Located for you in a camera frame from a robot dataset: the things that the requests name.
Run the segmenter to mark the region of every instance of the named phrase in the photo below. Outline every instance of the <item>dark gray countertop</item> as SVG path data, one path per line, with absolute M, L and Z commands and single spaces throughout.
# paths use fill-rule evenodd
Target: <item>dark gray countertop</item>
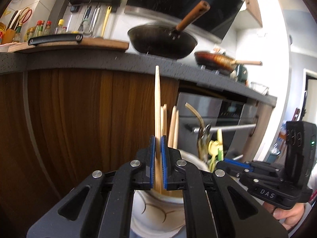
M 32 54 L 0 53 L 0 74 L 53 68 L 85 68 L 130 71 L 160 75 L 198 83 L 210 89 L 226 90 L 275 107 L 276 97 L 253 91 L 241 83 L 207 70 L 179 63 L 176 60 L 150 55 L 137 55 L 106 50 L 55 50 Z

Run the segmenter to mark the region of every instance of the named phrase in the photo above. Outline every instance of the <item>stainless steel oven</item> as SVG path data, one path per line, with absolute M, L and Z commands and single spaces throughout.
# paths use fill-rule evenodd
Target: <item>stainless steel oven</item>
M 223 149 L 226 157 L 233 158 L 243 153 L 250 130 L 256 126 L 256 107 L 214 97 L 180 93 L 177 101 L 177 108 L 180 112 L 178 149 L 194 155 L 198 155 L 199 121 L 185 107 L 186 103 L 199 112 L 205 125 L 213 126 L 210 129 L 212 140 L 217 139 L 217 130 L 222 129 Z

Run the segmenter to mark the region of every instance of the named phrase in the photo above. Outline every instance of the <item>black shelf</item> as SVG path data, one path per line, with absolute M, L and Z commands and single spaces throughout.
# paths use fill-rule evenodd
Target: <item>black shelf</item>
M 81 4 L 89 4 L 89 3 L 102 3 L 112 6 L 111 12 L 116 12 L 117 8 L 121 4 L 121 0 L 69 0 L 71 5 L 81 5 Z

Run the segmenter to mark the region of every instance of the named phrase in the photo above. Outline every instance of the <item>blue gripper pad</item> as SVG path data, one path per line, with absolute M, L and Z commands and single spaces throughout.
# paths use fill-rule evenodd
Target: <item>blue gripper pad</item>
M 154 136 L 152 136 L 152 138 L 151 138 L 150 149 L 151 149 L 150 186 L 151 186 L 151 188 L 153 188 L 154 174 L 155 174 L 155 163 L 154 163 L 154 158 L 155 158 L 155 137 Z
M 165 155 L 165 146 L 166 143 L 166 136 L 161 137 L 161 155 L 162 155 L 162 171 L 163 171 L 163 185 L 164 189 L 167 189 L 167 162 L 166 162 L 166 155 Z
M 250 166 L 249 164 L 237 162 L 237 161 L 234 161 L 234 160 L 231 160 L 231 159 L 228 159 L 228 158 L 224 158 L 223 160 L 224 160 L 225 162 L 227 162 L 227 163 L 234 164 L 234 165 L 236 165 L 236 166 L 241 166 L 241 167 L 243 167 L 243 168 L 245 168 L 245 169 L 249 169 L 250 172 L 253 171 L 253 167 Z

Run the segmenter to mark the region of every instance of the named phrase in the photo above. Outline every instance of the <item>doorway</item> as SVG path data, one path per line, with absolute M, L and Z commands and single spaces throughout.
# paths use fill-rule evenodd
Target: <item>doorway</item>
M 306 73 L 303 107 L 300 121 L 307 121 L 317 124 L 317 73 Z

